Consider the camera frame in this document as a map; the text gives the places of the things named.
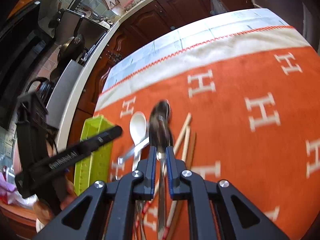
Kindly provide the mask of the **person's left hand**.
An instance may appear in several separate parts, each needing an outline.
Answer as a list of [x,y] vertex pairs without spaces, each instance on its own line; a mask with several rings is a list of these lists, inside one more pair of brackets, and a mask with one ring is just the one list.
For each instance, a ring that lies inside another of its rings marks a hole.
[[48,224],[76,198],[73,183],[67,178],[63,182],[62,177],[40,185],[36,189],[36,195],[38,200],[33,204],[33,211],[43,225]]

